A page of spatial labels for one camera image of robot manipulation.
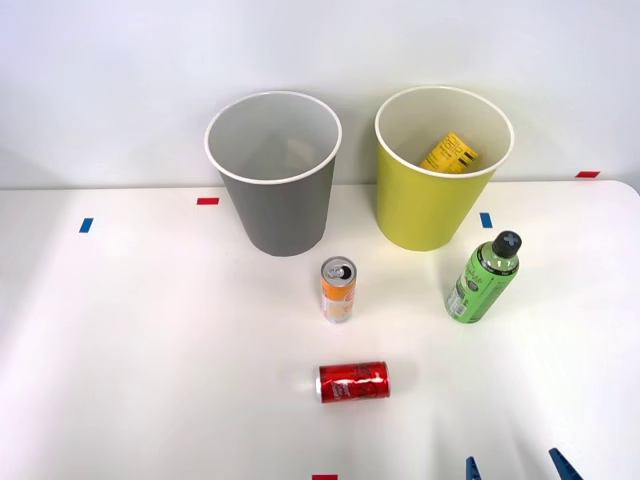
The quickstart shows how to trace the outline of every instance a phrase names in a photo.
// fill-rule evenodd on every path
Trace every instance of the green label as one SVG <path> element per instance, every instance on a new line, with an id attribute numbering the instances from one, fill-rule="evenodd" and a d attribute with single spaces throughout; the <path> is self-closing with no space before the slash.
<path id="1" fill-rule="evenodd" d="M 467 262 L 464 273 L 447 298 L 447 311 L 462 323 L 474 323 L 493 305 L 511 283 L 517 269 L 501 272 L 487 265 L 478 248 Z"/>

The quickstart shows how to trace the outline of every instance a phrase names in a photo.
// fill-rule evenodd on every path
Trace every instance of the bottle cap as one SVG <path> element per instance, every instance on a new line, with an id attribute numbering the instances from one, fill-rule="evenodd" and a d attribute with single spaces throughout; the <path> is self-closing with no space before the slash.
<path id="1" fill-rule="evenodd" d="M 522 246 L 522 239 L 516 232 L 505 230 L 496 237 L 491 244 L 493 253 L 502 258 L 511 258 L 518 253 Z"/>

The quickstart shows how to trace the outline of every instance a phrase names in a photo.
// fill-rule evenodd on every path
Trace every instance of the gray bin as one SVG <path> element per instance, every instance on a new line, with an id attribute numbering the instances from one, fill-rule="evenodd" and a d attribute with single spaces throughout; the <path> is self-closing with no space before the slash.
<path id="1" fill-rule="evenodd" d="M 257 248 L 291 256 L 320 241 L 341 139 L 333 110 L 295 92 L 245 97 L 211 121 L 207 155 Z"/>

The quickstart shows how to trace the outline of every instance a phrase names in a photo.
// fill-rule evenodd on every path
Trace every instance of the trash bin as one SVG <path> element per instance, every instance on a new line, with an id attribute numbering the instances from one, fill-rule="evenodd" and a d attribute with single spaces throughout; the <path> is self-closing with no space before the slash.
<path id="1" fill-rule="evenodd" d="M 378 137 L 377 220 L 382 233 L 409 250 L 445 245 L 513 148 L 511 122 L 494 104 L 459 88 L 423 86 L 382 104 Z M 420 162 L 454 132 L 478 154 L 465 173 L 437 173 Z"/>
<path id="2" fill-rule="evenodd" d="M 333 110 L 296 92 L 242 98 L 211 121 L 205 150 L 257 248 L 291 256 L 322 238 L 341 139 Z"/>

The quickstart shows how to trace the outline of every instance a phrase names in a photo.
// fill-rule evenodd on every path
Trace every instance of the soda can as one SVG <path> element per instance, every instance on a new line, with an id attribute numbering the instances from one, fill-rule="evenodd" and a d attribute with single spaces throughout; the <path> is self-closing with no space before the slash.
<path id="1" fill-rule="evenodd" d="M 333 323 L 351 316 L 356 293 L 356 265 L 345 257 L 331 257 L 320 269 L 322 277 L 322 313 Z"/>
<path id="2" fill-rule="evenodd" d="M 387 364 L 372 362 L 320 367 L 316 394 L 322 403 L 386 398 L 391 395 Z"/>

